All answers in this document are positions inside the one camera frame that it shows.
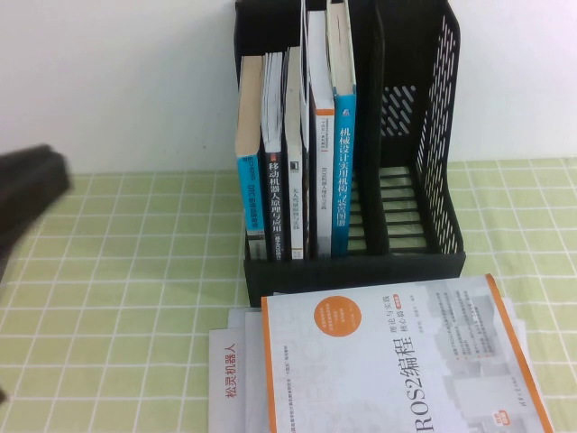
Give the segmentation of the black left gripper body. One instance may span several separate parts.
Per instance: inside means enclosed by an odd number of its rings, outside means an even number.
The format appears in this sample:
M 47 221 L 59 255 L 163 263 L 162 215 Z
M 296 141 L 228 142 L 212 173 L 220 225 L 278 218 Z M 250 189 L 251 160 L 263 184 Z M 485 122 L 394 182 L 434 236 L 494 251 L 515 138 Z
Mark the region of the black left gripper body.
M 16 244 L 40 214 L 41 210 L 35 205 L 4 207 L 1 210 L 1 276 L 5 274 Z

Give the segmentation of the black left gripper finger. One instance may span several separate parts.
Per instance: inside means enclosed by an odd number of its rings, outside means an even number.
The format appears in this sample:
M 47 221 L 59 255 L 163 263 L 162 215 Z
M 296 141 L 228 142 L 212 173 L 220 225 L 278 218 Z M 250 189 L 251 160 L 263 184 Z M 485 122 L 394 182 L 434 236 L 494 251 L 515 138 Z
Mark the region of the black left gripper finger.
M 48 144 L 1 155 L 1 217 L 38 217 L 69 188 L 66 158 Z

